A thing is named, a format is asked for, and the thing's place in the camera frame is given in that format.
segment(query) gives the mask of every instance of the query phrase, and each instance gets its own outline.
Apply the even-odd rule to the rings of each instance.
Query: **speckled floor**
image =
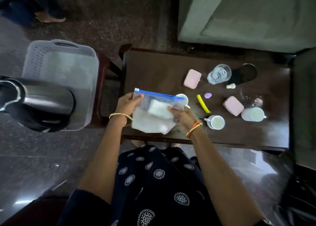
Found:
[[[121,64],[118,49],[126,43],[161,51],[187,51],[188,45],[177,41],[178,0],[62,0],[62,3],[68,16],[61,24],[38,23],[34,29],[21,29],[0,18],[1,75],[21,76],[26,48],[30,41],[38,39],[59,38],[89,45],[104,52],[118,66]],[[271,61],[269,53],[255,50],[200,47],[194,54]],[[115,108],[118,85],[108,81],[104,96],[102,111],[108,114]],[[42,194],[69,195],[102,134],[103,130],[95,129],[37,133],[0,114],[0,223]],[[181,147],[188,156],[195,155],[191,145]],[[121,152],[132,148],[126,141]],[[291,161],[224,145],[218,149],[268,218],[280,225],[273,206],[290,177]]]

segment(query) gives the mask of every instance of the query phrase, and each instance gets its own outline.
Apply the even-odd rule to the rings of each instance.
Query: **gold bangle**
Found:
[[[191,132],[192,132],[195,128],[197,128],[197,127],[199,127],[199,126],[202,126],[202,125],[203,125],[203,123],[199,123],[199,124],[197,124],[196,126],[192,127],[192,129],[191,129],[185,136],[187,136],[187,137],[190,139]]]
[[[122,115],[122,116],[126,116],[127,118],[129,118],[131,120],[131,122],[129,124],[126,124],[125,126],[130,126],[132,123],[133,123],[133,118],[126,115],[126,114],[123,114],[123,113],[112,113],[110,116],[109,116],[109,119],[112,118],[112,116],[115,116],[115,115]]]

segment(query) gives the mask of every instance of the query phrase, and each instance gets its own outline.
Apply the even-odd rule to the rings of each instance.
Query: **white plastic basket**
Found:
[[[98,70],[99,60],[91,47],[64,40],[33,41],[22,77],[67,87],[76,108],[65,130],[80,130],[91,121]]]

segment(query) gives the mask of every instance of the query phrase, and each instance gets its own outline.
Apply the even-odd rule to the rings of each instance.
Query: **dark brown table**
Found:
[[[212,85],[206,78],[208,73],[220,63],[236,69],[244,62],[130,50],[124,54],[124,71],[126,71],[124,92],[133,92],[134,88],[139,88],[170,95],[184,93],[189,98],[191,110],[198,119],[202,120],[203,128],[214,143],[262,150],[287,149],[290,69],[282,68],[278,64],[249,62],[257,68],[256,79],[237,85],[235,89],[226,89],[227,82]],[[196,89],[183,85],[190,69],[202,73]],[[212,93],[210,99],[203,97],[206,92]],[[197,100],[197,94],[203,97],[212,113],[205,113]],[[262,122],[248,122],[240,115],[233,116],[222,105],[229,96],[235,96],[245,106],[251,103],[251,99],[261,98],[267,118]],[[222,130],[208,128],[203,118],[209,115],[222,116],[226,122],[225,127]],[[191,140],[186,138],[179,126],[174,127],[166,135],[144,133],[125,127],[122,136],[125,139],[191,144]]]

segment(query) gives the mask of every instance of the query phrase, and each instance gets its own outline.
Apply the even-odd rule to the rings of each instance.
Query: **purple object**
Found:
[[[212,96],[211,93],[205,93],[205,94],[204,94],[204,97],[205,97],[206,99],[210,98],[211,96]]]

